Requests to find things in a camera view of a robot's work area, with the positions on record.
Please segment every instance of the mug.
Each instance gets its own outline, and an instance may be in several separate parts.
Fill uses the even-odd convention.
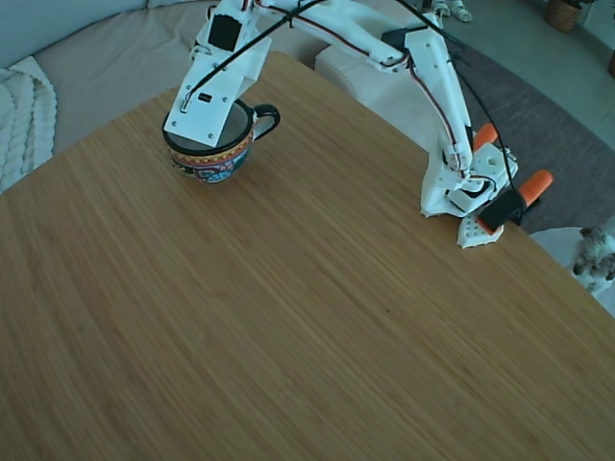
[[[253,142],[271,133],[280,120],[280,113],[270,104],[249,108],[236,100],[214,147],[165,130],[162,135],[177,169],[199,182],[212,184],[230,178],[245,162]]]

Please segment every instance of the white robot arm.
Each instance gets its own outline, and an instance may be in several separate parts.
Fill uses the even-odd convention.
[[[307,0],[221,0],[196,38],[193,64],[184,78],[164,126],[173,133],[215,146],[234,101],[259,77],[269,53],[265,38],[206,85],[202,78],[259,36],[262,14],[284,17],[292,26],[369,63],[381,72],[407,75],[432,103],[438,128],[437,151],[429,152],[423,180],[421,208],[426,216],[467,216],[506,187],[503,153],[487,143],[473,152],[470,116],[444,38],[418,18],[407,24],[375,12],[353,0],[326,0],[306,8]],[[426,17],[437,23],[433,14]],[[517,172],[509,161],[512,175]]]

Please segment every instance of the red wire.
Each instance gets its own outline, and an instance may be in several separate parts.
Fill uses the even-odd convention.
[[[410,66],[409,68],[410,70],[410,75],[412,76],[412,78],[414,79],[414,81],[421,86],[421,88],[423,88],[423,91],[425,91],[425,94],[428,95],[428,98],[430,98],[431,103],[435,106],[436,110],[438,111],[438,113],[440,114],[440,116],[442,117],[442,120],[444,120],[444,124],[446,126],[446,130],[448,132],[449,138],[451,139],[451,142],[453,143],[453,145],[455,146],[456,144],[456,140],[455,140],[455,134],[453,133],[453,128],[451,127],[451,123],[449,122],[449,119],[446,118],[446,115],[444,113],[444,110],[442,110],[442,107],[438,104],[438,102],[435,100],[435,98],[433,97],[433,95],[431,94],[430,90],[427,88],[427,86],[423,83],[423,81],[419,78],[418,75],[416,75],[416,72],[414,71],[414,68],[412,66]],[[457,160],[457,168],[460,170],[461,169],[461,160],[459,159],[459,154],[457,152],[455,152],[455,158]]]
[[[282,8],[278,8],[278,7],[263,7],[262,4],[260,3],[260,0],[254,0],[254,3],[256,5],[258,5],[259,7],[261,7],[261,8],[265,8],[267,10],[272,10],[274,12],[279,12],[281,14],[288,14],[289,13],[288,11],[283,10]],[[369,52],[367,52],[367,51],[357,47],[356,45],[354,45],[353,43],[348,41],[346,38],[344,38],[343,36],[341,36],[340,34],[334,32],[334,31],[332,31],[331,29],[328,29],[325,26],[323,26],[321,24],[318,24],[317,22],[314,22],[311,19],[307,19],[306,17],[300,16],[300,15],[295,16],[293,19],[299,19],[301,21],[306,22],[307,24],[309,24],[312,27],[320,29],[321,31],[325,32],[326,34],[329,34],[330,36],[335,37],[337,40],[341,41],[343,44],[345,44],[349,48],[355,50],[357,53],[360,53],[361,55],[369,58]],[[393,67],[395,65],[402,64],[402,63],[408,61],[408,59],[409,59],[409,53],[405,53],[399,61],[393,62],[393,63],[390,63],[390,64],[384,64],[384,63],[381,62],[381,65],[383,67]]]

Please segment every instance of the gray rug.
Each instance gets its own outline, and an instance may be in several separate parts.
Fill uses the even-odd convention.
[[[499,64],[471,49],[462,57],[471,67],[460,62],[459,72],[479,93],[519,160],[516,183],[523,183],[540,168],[555,177],[522,227],[532,233],[597,226],[615,214],[615,152],[551,99]],[[466,101],[475,128],[479,128],[486,117],[467,91]]]

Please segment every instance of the black cable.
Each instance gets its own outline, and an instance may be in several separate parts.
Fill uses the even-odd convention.
[[[253,46],[259,44],[261,41],[263,41],[270,34],[273,34],[274,32],[276,32],[278,29],[281,28],[281,26],[283,26],[287,22],[290,22],[290,20],[293,17],[301,14],[305,10],[309,10],[314,5],[318,5],[319,3],[323,3],[325,1],[327,1],[327,0],[312,0],[309,3],[306,3],[304,6],[296,8],[296,9],[292,10],[291,12],[288,12],[288,14],[285,17],[283,17],[280,21],[276,22],[273,26],[271,26],[268,29],[266,29],[264,32],[259,34],[256,38],[252,39],[251,41],[246,43],[244,46],[239,48],[232,55],[230,55],[227,59],[225,59],[221,64],[217,65],[211,72],[208,73],[208,75],[203,77],[199,81],[199,83],[196,84],[196,86],[194,86],[192,89],[190,89],[189,92],[186,94],[186,96],[185,96],[186,100],[192,98],[192,96],[194,95],[194,93],[196,91],[198,91],[200,88],[202,88],[203,85],[205,85],[207,82],[209,82],[211,79],[213,79],[213,77],[218,75],[223,69],[225,69],[231,63],[233,63],[237,58],[239,58],[241,55],[243,55],[246,51],[248,51]]]
[[[477,103],[479,103],[480,108],[482,109],[484,114],[487,116],[487,119],[489,120],[491,125],[493,125],[493,128],[495,129],[496,134],[498,135],[498,140],[500,141],[500,149],[502,150],[502,155],[504,156],[504,165],[506,167],[506,174],[508,175],[508,182],[510,182],[510,188],[516,191],[517,188],[515,187],[514,181],[512,180],[512,170],[510,169],[510,163],[508,161],[508,154],[506,153],[506,146],[504,144],[504,139],[502,138],[502,133],[500,132],[498,125],[493,120],[493,117],[491,116],[489,109],[487,108],[485,103],[482,101],[479,94],[468,82],[468,79],[466,79],[463,76],[463,74],[461,74],[458,70],[455,70],[455,71],[457,75],[459,76],[459,79],[466,85],[470,93],[472,93],[472,96],[474,97],[474,99],[476,99]]]
[[[433,31],[435,31],[436,33],[441,35],[443,38],[449,40],[451,43],[454,43],[455,45],[459,46],[460,48],[465,48],[466,47],[465,43],[463,43],[461,40],[459,40],[456,36],[453,36],[453,35],[449,34],[448,32],[446,32],[444,29],[442,29],[438,25],[433,24],[429,19],[427,19],[425,17],[424,14],[419,12],[412,5],[409,5],[405,0],[395,0],[395,1],[397,3],[399,3],[400,5],[402,5],[404,8],[406,8],[409,12],[414,14],[416,17],[418,17],[427,27],[429,27],[430,29],[432,29]]]
[[[484,176],[484,175],[470,175],[470,179],[489,181],[493,184],[494,192],[498,192],[498,184],[496,183],[496,180],[494,180],[493,178],[489,178],[488,176]]]

